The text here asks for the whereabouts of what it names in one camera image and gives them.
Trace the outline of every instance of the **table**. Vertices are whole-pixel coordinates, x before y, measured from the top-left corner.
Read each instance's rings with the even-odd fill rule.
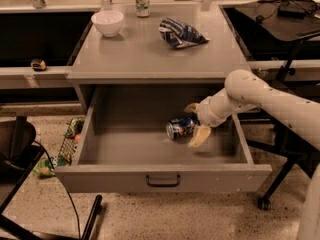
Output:
[[[288,58],[276,77],[276,80],[281,82],[284,81],[288,72],[294,74],[294,70],[290,69],[290,66],[296,58],[302,43],[320,36],[320,19],[314,16],[316,12],[303,18],[279,16],[278,8],[280,4],[291,3],[291,1],[294,4],[299,3],[299,8],[300,6],[316,6],[315,2],[310,0],[308,2],[307,0],[260,0],[235,6],[237,11],[259,24],[277,40],[284,43],[293,43]]]

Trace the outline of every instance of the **white bowl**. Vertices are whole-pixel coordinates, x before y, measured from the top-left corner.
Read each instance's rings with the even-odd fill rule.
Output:
[[[101,34],[112,37],[120,31],[124,16],[119,11],[100,11],[93,14],[91,20]]]

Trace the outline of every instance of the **crumpled can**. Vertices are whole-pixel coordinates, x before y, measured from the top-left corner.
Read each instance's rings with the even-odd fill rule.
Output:
[[[161,21],[159,31],[163,40],[175,48],[200,45],[209,41],[194,27],[170,18]]]
[[[167,122],[166,132],[170,139],[187,136],[193,133],[196,125],[200,125],[198,119],[183,117],[176,118]]]

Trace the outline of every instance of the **small object on shelf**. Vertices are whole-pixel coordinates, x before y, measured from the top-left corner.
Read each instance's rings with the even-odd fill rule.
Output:
[[[200,125],[200,122],[189,117],[170,120],[166,125],[167,135],[173,140],[190,135],[196,125]]]
[[[31,67],[34,71],[45,71],[47,69],[46,63],[42,59],[33,59]]]

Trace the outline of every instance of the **drawer handle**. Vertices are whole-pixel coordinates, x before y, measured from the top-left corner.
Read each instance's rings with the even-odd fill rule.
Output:
[[[178,174],[177,175],[177,182],[175,183],[171,183],[171,184],[154,184],[154,183],[150,183],[150,176],[147,175],[146,176],[146,181],[147,181],[147,185],[151,188],[174,188],[180,185],[180,181],[181,181],[181,177]]]

